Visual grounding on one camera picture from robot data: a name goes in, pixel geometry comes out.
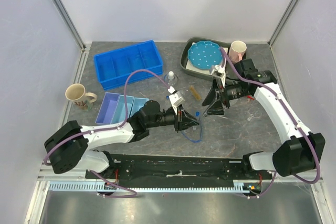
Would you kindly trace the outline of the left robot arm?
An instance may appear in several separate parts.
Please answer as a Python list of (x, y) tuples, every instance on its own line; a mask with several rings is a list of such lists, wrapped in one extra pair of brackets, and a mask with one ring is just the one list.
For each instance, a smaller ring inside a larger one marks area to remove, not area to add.
[(67, 122), (44, 143), (47, 152), (44, 164), (51, 166), (55, 174), (82, 169), (111, 178), (115, 173), (112, 157), (97, 147), (140, 141), (154, 127), (172, 125), (175, 131), (181, 132), (199, 124), (199, 118), (182, 105), (162, 110), (158, 102), (149, 100), (124, 123), (81, 126), (76, 120)]

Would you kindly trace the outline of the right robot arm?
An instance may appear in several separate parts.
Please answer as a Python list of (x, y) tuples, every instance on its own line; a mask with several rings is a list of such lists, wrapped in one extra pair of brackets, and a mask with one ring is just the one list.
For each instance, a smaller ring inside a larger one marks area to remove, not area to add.
[(275, 126), (281, 140), (275, 152), (254, 152), (243, 156), (241, 174), (254, 178), (260, 170), (277, 172), (282, 177), (294, 176), (299, 180), (300, 173), (316, 171), (314, 184), (321, 175), (320, 160), (325, 139), (321, 133), (313, 133), (294, 113), (282, 95), (277, 79), (271, 71), (259, 71), (251, 59), (242, 60), (233, 66), (237, 74), (236, 84), (226, 84), (225, 69), (221, 65), (212, 66), (212, 87), (203, 101), (206, 106), (204, 116), (223, 115), (230, 102), (248, 95), (264, 108)]

